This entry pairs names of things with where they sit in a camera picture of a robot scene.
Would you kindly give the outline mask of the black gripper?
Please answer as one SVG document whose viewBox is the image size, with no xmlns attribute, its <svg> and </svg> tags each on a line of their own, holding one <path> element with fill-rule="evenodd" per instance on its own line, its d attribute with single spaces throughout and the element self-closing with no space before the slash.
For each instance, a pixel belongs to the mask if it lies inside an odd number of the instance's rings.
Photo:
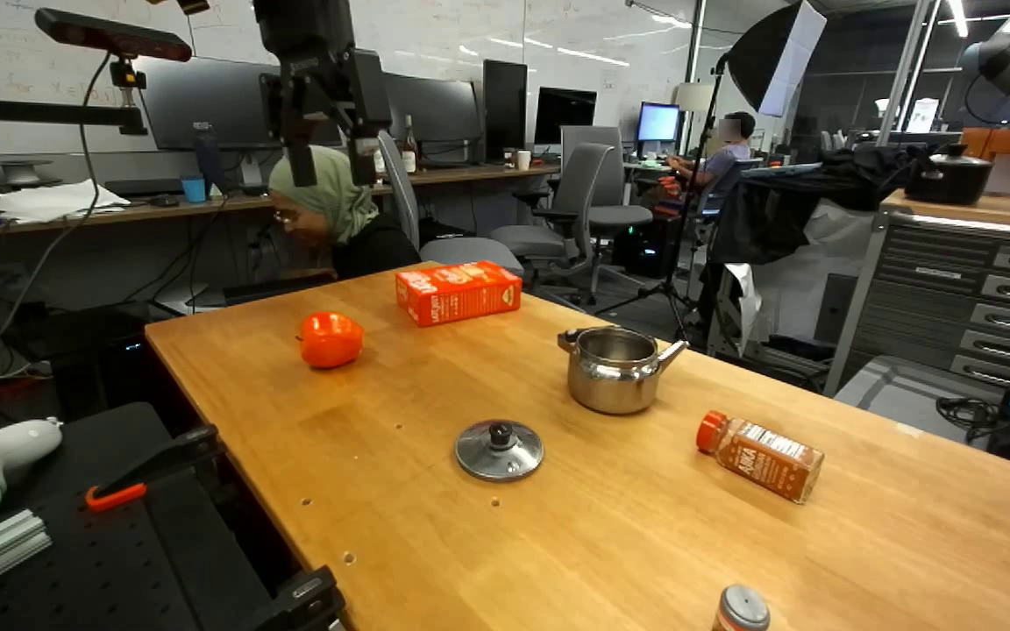
<svg viewBox="0 0 1010 631">
<path fill-rule="evenodd" d="M 349 0 L 252 0 L 252 13 L 279 62 L 279 137 L 293 182 L 316 182 L 309 124 L 327 116 L 347 140 L 354 182 L 367 186 L 390 92 L 382 58 L 354 44 Z"/>
</svg>

